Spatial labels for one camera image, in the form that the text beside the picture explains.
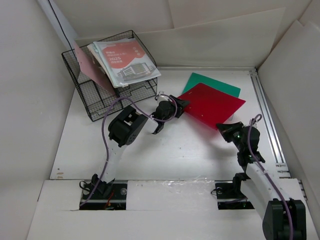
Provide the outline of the pink paper folder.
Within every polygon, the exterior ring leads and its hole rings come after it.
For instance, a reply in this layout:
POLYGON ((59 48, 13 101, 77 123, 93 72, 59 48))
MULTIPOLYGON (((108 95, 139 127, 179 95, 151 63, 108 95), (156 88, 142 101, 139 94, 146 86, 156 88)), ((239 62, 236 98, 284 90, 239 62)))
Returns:
POLYGON ((74 42, 74 50, 77 61, 79 63, 80 71, 89 77, 96 84, 105 89, 108 93, 115 95, 114 88, 106 74, 103 73, 92 59, 74 42))

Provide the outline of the red plastic folder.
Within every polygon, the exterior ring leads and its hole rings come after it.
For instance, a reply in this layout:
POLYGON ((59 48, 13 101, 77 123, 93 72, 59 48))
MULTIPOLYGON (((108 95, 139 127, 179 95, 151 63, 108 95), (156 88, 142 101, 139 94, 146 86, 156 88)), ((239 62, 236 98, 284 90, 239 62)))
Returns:
POLYGON ((246 101, 204 83, 199 83, 178 97, 188 101, 184 111, 206 126, 217 129, 216 124, 226 122, 246 101))

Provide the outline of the green plastic folder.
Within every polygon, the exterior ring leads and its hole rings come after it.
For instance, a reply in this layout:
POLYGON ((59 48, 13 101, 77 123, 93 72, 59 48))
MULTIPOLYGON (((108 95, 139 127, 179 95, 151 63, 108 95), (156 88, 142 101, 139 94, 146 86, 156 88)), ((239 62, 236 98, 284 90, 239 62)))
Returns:
POLYGON ((222 81, 215 80, 213 78, 210 78, 195 72, 193 72, 190 75, 182 93, 183 94, 186 93, 187 91, 189 91, 199 83, 205 84, 213 89, 216 89, 220 92, 223 92, 225 94, 231 95, 236 98, 240 96, 241 89, 239 87, 224 83, 222 81))

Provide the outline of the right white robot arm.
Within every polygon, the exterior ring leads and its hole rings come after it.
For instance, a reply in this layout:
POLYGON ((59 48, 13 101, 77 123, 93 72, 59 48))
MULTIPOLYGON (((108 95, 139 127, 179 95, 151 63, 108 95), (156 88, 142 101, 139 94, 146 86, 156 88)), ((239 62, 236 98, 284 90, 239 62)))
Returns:
POLYGON ((216 124, 223 139, 233 143, 237 161, 244 170, 237 173, 231 191, 237 197, 247 198, 262 219, 262 230, 267 240, 305 240, 307 238, 306 206, 290 197, 269 173, 265 159, 258 151, 260 132, 242 122, 216 124))

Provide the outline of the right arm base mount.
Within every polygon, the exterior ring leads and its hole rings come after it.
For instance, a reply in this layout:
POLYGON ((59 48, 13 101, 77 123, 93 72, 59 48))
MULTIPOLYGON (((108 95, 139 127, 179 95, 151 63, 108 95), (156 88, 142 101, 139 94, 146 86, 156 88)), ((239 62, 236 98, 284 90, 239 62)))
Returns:
POLYGON ((241 183, 248 180, 245 173, 236 173, 232 181, 217 180, 210 192, 217 199, 218 210, 253 210, 254 206, 241 192, 241 183))

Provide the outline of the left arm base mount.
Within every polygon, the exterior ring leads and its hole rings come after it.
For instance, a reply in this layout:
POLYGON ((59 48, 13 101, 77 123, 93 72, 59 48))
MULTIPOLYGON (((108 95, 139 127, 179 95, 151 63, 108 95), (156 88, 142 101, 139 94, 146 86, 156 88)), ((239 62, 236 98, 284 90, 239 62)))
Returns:
POLYGON ((126 210, 128 181, 112 180, 110 183, 100 181, 91 198, 89 198, 97 182, 97 174, 94 174, 90 181, 82 180, 79 182, 79 187, 82 190, 79 203, 80 210, 126 210))

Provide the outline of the clear sleeve map brochure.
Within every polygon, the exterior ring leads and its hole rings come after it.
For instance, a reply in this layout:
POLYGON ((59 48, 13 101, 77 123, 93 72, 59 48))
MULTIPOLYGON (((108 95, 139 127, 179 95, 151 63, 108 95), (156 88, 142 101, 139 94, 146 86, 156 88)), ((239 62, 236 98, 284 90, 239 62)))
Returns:
POLYGON ((91 52, 91 54, 94 56, 94 58, 97 60, 97 62, 100 64, 100 66, 103 68, 103 70, 106 73, 106 75, 108 76, 112 86, 115 88, 116 85, 114 84, 114 81, 113 81, 114 79, 113 79, 112 72, 105 65, 105 63, 103 61, 103 58, 100 56, 100 53, 99 53, 98 49, 95 47, 95 45, 93 43, 87 45, 86 47, 91 52))

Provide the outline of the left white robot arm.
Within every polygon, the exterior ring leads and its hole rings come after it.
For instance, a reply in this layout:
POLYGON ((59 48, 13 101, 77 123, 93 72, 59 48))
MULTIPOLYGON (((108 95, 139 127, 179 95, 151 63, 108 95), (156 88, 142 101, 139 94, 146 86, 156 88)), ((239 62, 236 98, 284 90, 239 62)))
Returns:
POLYGON ((105 134, 104 117, 101 125, 102 140, 106 147, 106 160, 98 173, 94 174, 91 182, 84 189, 100 198, 107 198, 112 191, 116 179, 118 166, 122 155, 138 137, 141 130, 147 125, 153 135, 163 130, 166 122, 179 118, 190 101, 177 98, 173 95, 159 93, 156 95, 157 107, 151 114, 139 109, 135 103, 126 106, 108 125, 105 134))

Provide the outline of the clear sleeve orange 2025 brochure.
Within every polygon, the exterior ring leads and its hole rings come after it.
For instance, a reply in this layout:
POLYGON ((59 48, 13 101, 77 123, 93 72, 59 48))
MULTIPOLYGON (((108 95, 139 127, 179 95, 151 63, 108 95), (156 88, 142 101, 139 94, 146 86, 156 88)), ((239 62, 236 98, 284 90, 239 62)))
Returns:
POLYGON ((161 76, 160 71, 136 38, 117 41, 94 41, 89 45, 99 56, 115 88, 152 80, 161 76))

